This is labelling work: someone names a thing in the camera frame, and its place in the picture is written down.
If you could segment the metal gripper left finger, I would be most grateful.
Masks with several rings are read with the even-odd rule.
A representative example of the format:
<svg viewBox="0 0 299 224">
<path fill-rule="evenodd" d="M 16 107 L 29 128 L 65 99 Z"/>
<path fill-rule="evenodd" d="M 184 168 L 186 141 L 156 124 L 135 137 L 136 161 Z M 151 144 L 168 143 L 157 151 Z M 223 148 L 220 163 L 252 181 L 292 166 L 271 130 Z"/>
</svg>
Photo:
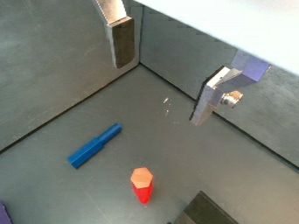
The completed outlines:
<svg viewBox="0 0 299 224">
<path fill-rule="evenodd" d="M 93 2 L 107 26 L 113 66 L 121 68 L 135 58 L 135 20 L 127 15 L 123 0 Z"/>
</svg>

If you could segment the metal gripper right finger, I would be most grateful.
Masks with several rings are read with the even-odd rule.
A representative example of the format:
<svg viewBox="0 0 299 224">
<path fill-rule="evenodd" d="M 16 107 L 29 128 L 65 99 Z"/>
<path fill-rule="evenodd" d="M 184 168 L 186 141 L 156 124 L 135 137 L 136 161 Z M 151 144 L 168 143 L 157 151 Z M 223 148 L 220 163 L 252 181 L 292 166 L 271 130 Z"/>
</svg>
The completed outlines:
<svg viewBox="0 0 299 224">
<path fill-rule="evenodd" d="M 222 66 L 202 83 L 190 121 L 202 125 L 219 105 L 234 109 L 243 97 L 239 89 L 258 83 L 268 68 L 268 62 L 238 50 L 230 67 Z"/>
</svg>

